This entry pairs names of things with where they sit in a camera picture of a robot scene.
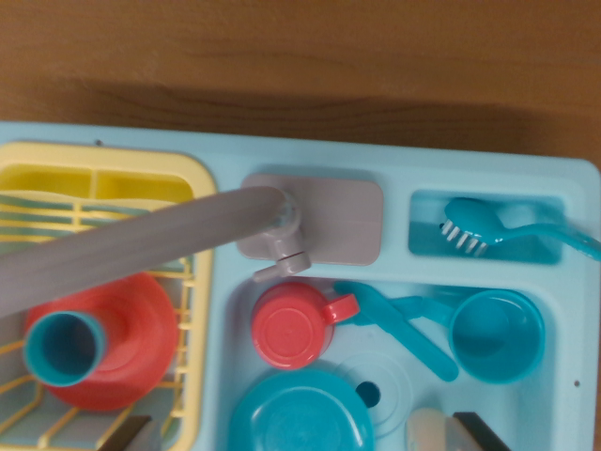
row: dish drying rack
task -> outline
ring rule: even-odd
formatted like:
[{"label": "dish drying rack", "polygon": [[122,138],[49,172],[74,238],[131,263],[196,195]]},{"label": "dish drying rack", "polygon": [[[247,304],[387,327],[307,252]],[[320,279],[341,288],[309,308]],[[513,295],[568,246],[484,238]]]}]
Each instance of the dish drying rack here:
[{"label": "dish drying rack", "polygon": [[[70,162],[69,167],[59,166],[64,162]],[[30,143],[6,145],[0,148],[0,253],[18,251],[176,202],[213,194],[215,188],[207,171],[200,164],[191,162],[174,154]],[[49,174],[42,178],[43,186],[34,186],[40,185],[36,176],[42,172]],[[154,186],[158,183],[164,186],[166,179],[173,182],[171,189],[162,190]],[[88,182],[87,186],[81,183],[83,180]],[[133,190],[137,190],[140,198],[130,197],[131,193],[121,193],[131,191],[132,183],[138,183]],[[87,192],[87,196],[80,197],[83,192]],[[177,285],[172,290],[176,292],[170,293],[178,322],[176,355],[172,369],[150,394],[156,391],[169,394],[168,409],[162,409],[167,411],[166,415],[154,419],[162,422],[163,447],[173,451],[190,448],[199,424],[211,260],[212,252],[207,251],[148,272],[171,287],[174,283]],[[0,369],[21,359],[22,347],[22,337],[7,343],[0,341]],[[13,440],[11,430],[33,417],[44,398],[52,395],[26,372],[8,381],[0,379],[0,399],[23,389],[29,391],[29,396],[25,396],[28,400],[9,412],[8,416],[0,415],[2,451],[98,449],[129,415],[148,414],[144,406],[139,407],[137,403],[109,414],[69,407],[54,417],[35,443],[24,443]],[[54,438],[69,424],[80,419],[87,423],[82,417],[88,415],[102,418],[103,421],[96,422],[104,425],[100,435],[97,430],[97,436],[88,440],[85,446],[77,445],[77,440],[69,442],[67,439],[68,445],[61,444],[65,440],[54,443]]]}]

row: wooden table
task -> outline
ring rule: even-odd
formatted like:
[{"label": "wooden table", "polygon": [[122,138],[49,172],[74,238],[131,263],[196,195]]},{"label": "wooden table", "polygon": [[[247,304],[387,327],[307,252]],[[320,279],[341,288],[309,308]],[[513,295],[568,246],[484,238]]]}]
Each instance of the wooden table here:
[{"label": "wooden table", "polygon": [[5,1],[0,119],[601,167],[600,24],[594,1]]}]

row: plastic toy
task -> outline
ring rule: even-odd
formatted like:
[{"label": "plastic toy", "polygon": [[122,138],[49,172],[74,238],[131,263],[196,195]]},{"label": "plastic toy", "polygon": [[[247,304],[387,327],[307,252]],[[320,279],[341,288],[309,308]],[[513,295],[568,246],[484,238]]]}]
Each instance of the plastic toy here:
[{"label": "plastic toy", "polygon": [[409,451],[511,451],[475,412],[421,408],[407,421]]},{"label": "plastic toy", "polygon": [[276,260],[274,267],[254,274],[256,282],[274,274],[293,275],[287,266],[306,266],[309,260],[366,266],[378,258],[384,195],[373,181],[260,173],[242,182],[243,188],[255,186],[271,186],[289,194],[296,212],[289,227],[237,242],[248,258]]},{"label": "plastic toy", "polygon": [[[31,143],[14,143],[24,139]],[[516,451],[593,448],[598,263],[538,236],[489,246],[475,259],[457,252],[439,228],[453,199],[477,198],[507,227],[571,225],[598,239],[601,187],[591,164],[56,124],[0,124],[0,142],[10,143],[0,147],[0,195],[19,198],[19,203],[0,206],[0,252],[207,196],[215,187],[220,192],[237,190],[257,174],[376,184],[383,193],[381,249],[366,266],[320,264],[318,251],[326,247],[317,245],[313,232],[304,227],[319,213],[319,203],[308,210],[292,194],[302,212],[303,251],[312,262],[300,273],[300,281],[329,298],[335,296],[328,289],[336,280],[362,281],[391,299],[447,299],[447,294],[467,299],[478,291],[507,289],[528,297],[546,326],[545,352],[534,371],[513,383],[494,385],[463,370],[455,381],[443,381],[376,325],[337,327],[335,339],[313,365],[338,375],[352,390],[369,386],[367,382],[379,390],[379,400],[370,399],[373,407],[367,409],[376,451],[407,451],[405,420],[408,412],[424,405],[438,406],[447,415],[478,412]],[[343,216],[335,204],[326,205],[328,215],[315,224],[335,228]],[[350,217],[356,230],[378,222],[360,214]],[[358,233],[351,237],[360,241]],[[260,253],[227,244],[153,269],[162,284],[177,285],[169,291],[179,313],[177,362],[155,390],[117,412],[78,411],[42,390],[21,362],[23,316],[1,318],[0,449],[98,449],[128,415],[137,413],[158,421],[165,450],[227,449],[236,406],[248,390],[277,371],[256,353],[252,341],[254,302],[277,283],[255,282],[254,274],[273,264],[265,237],[257,236],[256,242]],[[344,245],[335,249],[345,256]],[[411,323],[452,356],[447,329],[423,317]]]},{"label": "plastic toy", "polygon": [[453,199],[444,212],[448,219],[441,227],[442,235],[447,237],[447,241],[453,241],[462,233],[455,246],[457,249],[470,238],[466,245],[466,254],[480,243],[474,252],[475,257],[480,256],[489,245],[536,235],[551,237],[587,257],[601,260],[601,242],[568,225],[530,224],[507,228],[485,202],[476,199]]},{"label": "plastic toy", "polygon": [[[82,323],[101,346],[85,343]],[[32,372],[56,397],[90,411],[123,408],[150,392],[177,344],[171,301],[145,273],[35,307],[25,328]]]},{"label": "plastic toy", "polygon": [[372,451],[367,408],[323,371],[278,374],[255,386],[232,417],[230,451]]},{"label": "plastic toy", "polygon": [[[481,381],[509,383],[524,378],[543,357],[543,318],[532,301],[513,291],[486,290],[465,301],[448,303],[426,297],[400,298],[389,302],[375,289],[357,282],[337,282],[334,288],[341,294],[353,293],[357,297],[362,312],[355,324],[380,325],[385,320],[383,318],[390,318],[392,310],[396,309],[404,319],[423,316],[447,327],[455,358],[466,371]],[[382,308],[382,311],[388,315],[376,315],[371,317],[373,321],[366,321],[364,317],[369,311],[366,305],[373,305],[373,309],[385,305],[386,310]],[[392,325],[384,324],[389,330],[392,328]],[[408,341],[403,334],[394,336],[404,346],[409,343],[411,348],[408,349],[420,360],[425,359],[425,363],[439,358],[441,351],[419,333],[411,336],[413,341]],[[441,365],[433,365],[437,374]]]},{"label": "plastic toy", "polygon": [[280,369],[298,369],[325,352],[333,325],[359,313],[354,295],[328,302],[317,289],[289,282],[267,290],[253,309],[253,343]]},{"label": "plastic toy", "polygon": [[[287,221],[285,204],[284,193],[274,188],[237,190],[1,256],[0,315],[273,228]],[[39,282],[25,283],[32,276]]]}]

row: toy kitchen sink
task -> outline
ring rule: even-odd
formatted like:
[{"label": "toy kitchen sink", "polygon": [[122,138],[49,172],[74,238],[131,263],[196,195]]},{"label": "toy kitchen sink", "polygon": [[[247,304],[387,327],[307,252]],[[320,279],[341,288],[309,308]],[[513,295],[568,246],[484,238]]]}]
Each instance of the toy kitchen sink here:
[{"label": "toy kitchen sink", "polygon": [[[153,391],[113,412],[88,412],[53,397],[23,365],[23,313],[0,319],[0,450],[98,449],[135,414],[160,423],[163,449],[231,449],[244,433],[233,422],[244,397],[272,376],[297,372],[269,365],[255,350],[257,301],[283,282],[301,282],[332,300],[341,294],[334,292],[337,281],[366,284],[391,300],[465,300],[483,290],[510,290],[528,299],[544,324],[535,365],[505,383],[470,370],[460,337],[451,333],[449,341],[454,323],[445,327],[427,314],[403,317],[411,331],[457,360],[457,374],[447,381],[418,358],[420,347],[403,341],[406,335],[366,319],[337,325],[309,370],[344,381],[344,390],[365,402],[369,441],[353,449],[409,451],[407,422],[421,408],[477,412],[513,451],[593,448],[598,263],[548,234],[492,242],[475,257],[475,235],[462,237],[452,227],[440,233],[453,199],[472,198],[505,226],[572,226],[598,239],[601,187],[590,163],[26,123],[0,124],[0,146],[3,254],[197,197],[268,184],[292,191],[300,204],[300,240],[310,261],[278,261],[271,268],[267,260],[276,258],[277,246],[263,235],[153,269],[177,312],[176,357]],[[308,179],[318,186],[303,185]],[[287,258],[304,251],[286,252]],[[358,301],[373,319],[359,295]],[[377,395],[366,397],[366,386]],[[336,444],[328,449],[343,449]]]}]

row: gray faucet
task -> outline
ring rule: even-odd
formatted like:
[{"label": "gray faucet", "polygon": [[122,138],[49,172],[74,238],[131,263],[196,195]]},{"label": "gray faucet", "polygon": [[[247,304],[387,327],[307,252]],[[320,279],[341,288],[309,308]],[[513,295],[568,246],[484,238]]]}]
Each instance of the gray faucet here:
[{"label": "gray faucet", "polygon": [[0,317],[263,233],[276,265],[257,280],[311,266],[294,201],[272,187],[242,188],[0,256]]}]

